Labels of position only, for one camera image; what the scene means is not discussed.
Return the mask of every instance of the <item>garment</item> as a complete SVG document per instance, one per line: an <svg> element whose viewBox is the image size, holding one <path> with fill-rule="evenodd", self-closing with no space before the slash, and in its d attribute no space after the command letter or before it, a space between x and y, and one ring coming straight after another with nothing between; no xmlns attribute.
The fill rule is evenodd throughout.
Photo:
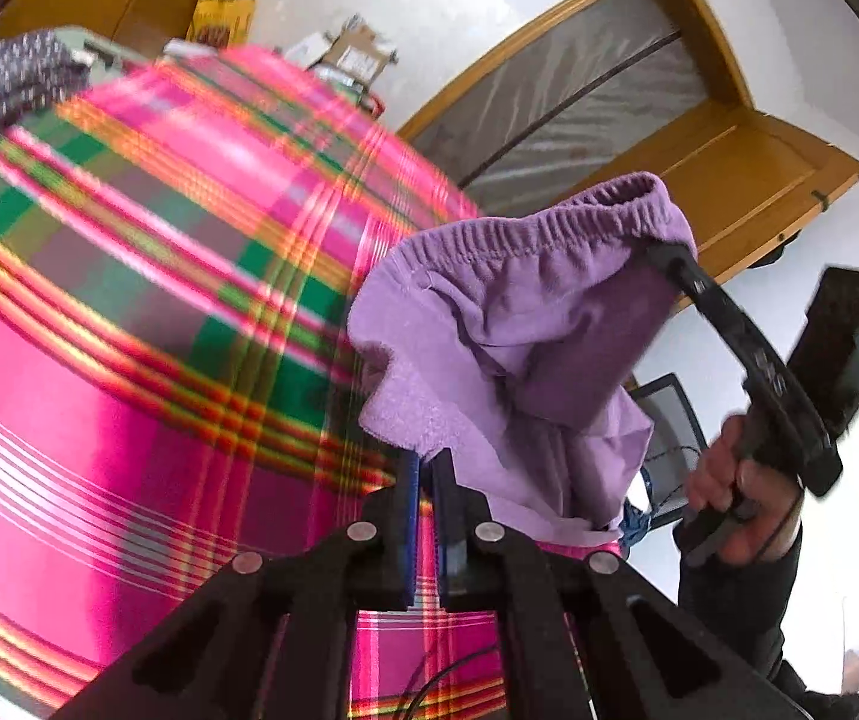
<svg viewBox="0 0 859 720"><path fill-rule="evenodd" d="M806 690L783 660L780 630L796 582L802 530L781 560L734 568L713 557L692 568L680 562L679 605L699 619L735 653L767 677L813 720L852 720L859 694L824 695Z"/></svg>
<svg viewBox="0 0 859 720"><path fill-rule="evenodd" d="M401 238L476 208L269 50L163 63L0 137L0 692L45 716L236 550L359 517L394 452L356 423L346 309ZM492 615L359 617L351 712L392 714ZM434 689L498 712L497 654Z"/></svg>
<svg viewBox="0 0 859 720"><path fill-rule="evenodd" d="M89 68L51 29L0 40L0 131L28 111L85 89L88 79Z"/></svg>
<svg viewBox="0 0 859 720"><path fill-rule="evenodd" d="M456 480L531 538L613 541L652 433L620 382L676 300L642 254L652 240L695 252L651 173L406 239L349 312L360 425L422 457L450 448Z"/></svg>

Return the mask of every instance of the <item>wooden door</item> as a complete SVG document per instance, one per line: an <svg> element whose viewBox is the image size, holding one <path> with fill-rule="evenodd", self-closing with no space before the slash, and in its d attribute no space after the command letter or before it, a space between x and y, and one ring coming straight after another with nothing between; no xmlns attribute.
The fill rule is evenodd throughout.
<svg viewBox="0 0 859 720"><path fill-rule="evenodd" d="M594 172L663 178L699 261L722 282L780 245L859 180L859 162L791 124L707 100Z"/></svg>

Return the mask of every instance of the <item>metal screw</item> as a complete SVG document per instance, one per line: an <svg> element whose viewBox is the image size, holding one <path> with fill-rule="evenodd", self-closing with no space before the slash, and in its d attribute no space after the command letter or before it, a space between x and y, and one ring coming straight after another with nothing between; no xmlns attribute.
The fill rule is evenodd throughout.
<svg viewBox="0 0 859 720"><path fill-rule="evenodd" d="M612 552L593 552L589 556L589 568L597 574L615 574L619 570L619 558Z"/></svg>
<svg viewBox="0 0 859 720"><path fill-rule="evenodd" d="M498 522L480 522L476 525L476 538L479 541L501 541L506 530Z"/></svg>
<svg viewBox="0 0 859 720"><path fill-rule="evenodd" d="M255 574L262 568L262 556L258 552L240 552L232 559L232 570L237 574Z"/></svg>
<svg viewBox="0 0 859 720"><path fill-rule="evenodd" d="M349 536L353 541L370 541L379 533L379 528L376 528L372 522L361 520L354 522L346 528L346 536Z"/></svg>

